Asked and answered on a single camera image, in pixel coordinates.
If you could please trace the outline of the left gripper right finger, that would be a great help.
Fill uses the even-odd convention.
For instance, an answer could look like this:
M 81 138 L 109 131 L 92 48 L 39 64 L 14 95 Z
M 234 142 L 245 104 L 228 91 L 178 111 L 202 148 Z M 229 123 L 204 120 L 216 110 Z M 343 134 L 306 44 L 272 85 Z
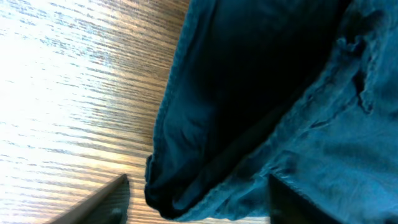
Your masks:
M 341 224 L 301 197 L 274 174 L 269 174 L 271 224 Z

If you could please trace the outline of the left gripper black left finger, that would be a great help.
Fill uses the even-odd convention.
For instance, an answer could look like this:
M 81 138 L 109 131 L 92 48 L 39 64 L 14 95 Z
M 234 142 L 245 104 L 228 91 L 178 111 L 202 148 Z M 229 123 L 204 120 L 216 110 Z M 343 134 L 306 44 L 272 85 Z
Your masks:
M 130 198 L 129 179 L 123 174 L 49 224 L 126 224 Z

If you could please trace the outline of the dark blue shorts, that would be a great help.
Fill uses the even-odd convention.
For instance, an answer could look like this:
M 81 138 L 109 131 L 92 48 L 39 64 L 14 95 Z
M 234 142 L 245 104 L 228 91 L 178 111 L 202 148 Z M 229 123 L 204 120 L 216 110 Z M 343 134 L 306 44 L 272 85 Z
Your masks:
M 147 160 L 176 222 L 397 222 L 397 1 L 191 1 Z

